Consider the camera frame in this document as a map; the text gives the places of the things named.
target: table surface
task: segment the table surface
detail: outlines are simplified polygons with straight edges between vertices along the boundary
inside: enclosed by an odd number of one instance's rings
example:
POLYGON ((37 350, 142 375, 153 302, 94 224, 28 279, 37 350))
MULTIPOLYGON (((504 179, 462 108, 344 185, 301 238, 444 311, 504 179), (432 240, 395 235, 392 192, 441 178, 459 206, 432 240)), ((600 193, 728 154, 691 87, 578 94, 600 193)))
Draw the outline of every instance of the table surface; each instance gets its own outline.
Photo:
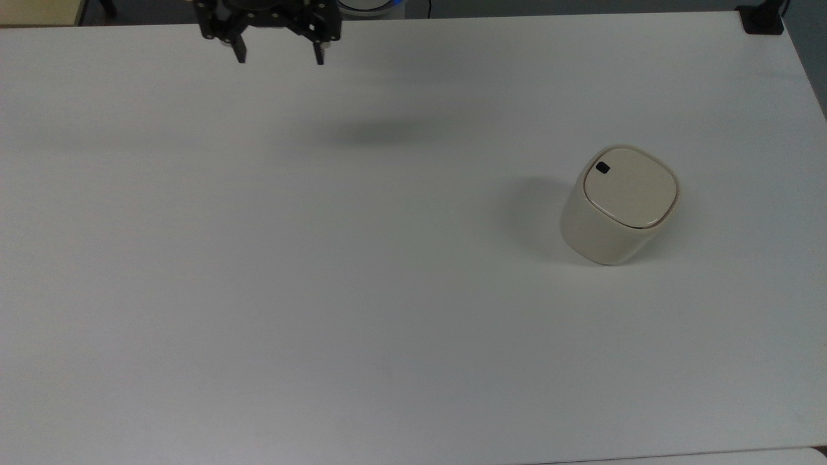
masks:
MULTIPOLYGON (((585 462, 599 465, 601 462, 585 462)), ((812 448, 764 450, 737 453, 704 453, 676 457, 630 458, 602 462, 603 465, 825 465, 827 458, 812 448)))
POLYGON ((0 0, 0 25, 73 26, 83 0, 0 0))
POLYGON ((827 443, 827 123, 734 12, 0 31, 0 461, 495 465, 827 443), (628 265, 583 165, 681 178, 628 265))

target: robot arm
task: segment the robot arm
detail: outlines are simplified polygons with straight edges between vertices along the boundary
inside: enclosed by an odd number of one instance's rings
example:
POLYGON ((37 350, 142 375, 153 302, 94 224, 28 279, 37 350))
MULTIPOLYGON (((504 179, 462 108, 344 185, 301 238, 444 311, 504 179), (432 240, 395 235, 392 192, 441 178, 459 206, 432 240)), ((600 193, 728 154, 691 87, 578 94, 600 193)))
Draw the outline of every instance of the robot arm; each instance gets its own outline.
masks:
POLYGON ((242 32, 248 27, 286 27, 313 43, 316 63, 324 50, 342 36, 342 15, 336 0, 188 0, 204 39, 219 39, 244 63, 247 47, 242 32))

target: white table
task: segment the white table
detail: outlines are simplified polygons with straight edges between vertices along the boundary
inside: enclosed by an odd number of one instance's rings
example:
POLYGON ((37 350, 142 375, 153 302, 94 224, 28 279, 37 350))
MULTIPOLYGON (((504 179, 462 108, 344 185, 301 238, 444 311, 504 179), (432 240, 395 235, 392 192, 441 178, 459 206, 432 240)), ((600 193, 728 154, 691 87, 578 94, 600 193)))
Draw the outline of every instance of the white table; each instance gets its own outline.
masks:
POLYGON ((0 462, 495 465, 827 443, 827 123, 731 12, 0 31, 0 462), (627 266, 602 147, 681 177, 627 266))
POLYGON ((581 463, 585 465, 600 465, 601 463, 603 465, 827 465, 827 458, 811 448, 794 448, 581 463))

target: floor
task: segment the floor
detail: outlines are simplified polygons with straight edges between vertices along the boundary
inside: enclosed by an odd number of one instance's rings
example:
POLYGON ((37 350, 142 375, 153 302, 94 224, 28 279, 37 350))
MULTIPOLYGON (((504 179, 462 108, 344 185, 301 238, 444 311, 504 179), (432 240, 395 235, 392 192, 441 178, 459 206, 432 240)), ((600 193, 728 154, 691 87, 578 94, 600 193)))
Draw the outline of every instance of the floor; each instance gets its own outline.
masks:
MULTIPOLYGON (((194 22, 184 0, 113 0, 118 16, 108 21, 97 0, 88 0, 85 26, 110 24, 184 24, 194 22)), ((431 17, 497 17, 626 12, 731 11, 758 0, 431 0, 431 17)), ((827 114, 827 0, 790 0, 784 18, 822 111, 827 114)), ((428 0, 408 0, 407 18, 425 18, 428 0)))

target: black clamp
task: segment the black clamp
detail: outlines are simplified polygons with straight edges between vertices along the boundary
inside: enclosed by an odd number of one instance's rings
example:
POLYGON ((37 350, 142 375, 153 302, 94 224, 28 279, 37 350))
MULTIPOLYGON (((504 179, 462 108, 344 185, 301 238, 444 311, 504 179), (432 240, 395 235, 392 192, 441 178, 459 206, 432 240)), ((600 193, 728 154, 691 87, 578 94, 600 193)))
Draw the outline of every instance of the black clamp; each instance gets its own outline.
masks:
POLYGON ((286 27, 313 43, 316 63, 324 65, 324 49, 342 36, 342 14, 336 0, 188 0, 204 39, 219 39, 244 63, 248 27, 286 27))
POLYGON ((778 10, 784 0, 766 0, 757 7, 741 6, 735 10, 741 13, 741 23, 747 34, 761 36, 780 36, 784 32, 784 22, 778 10))

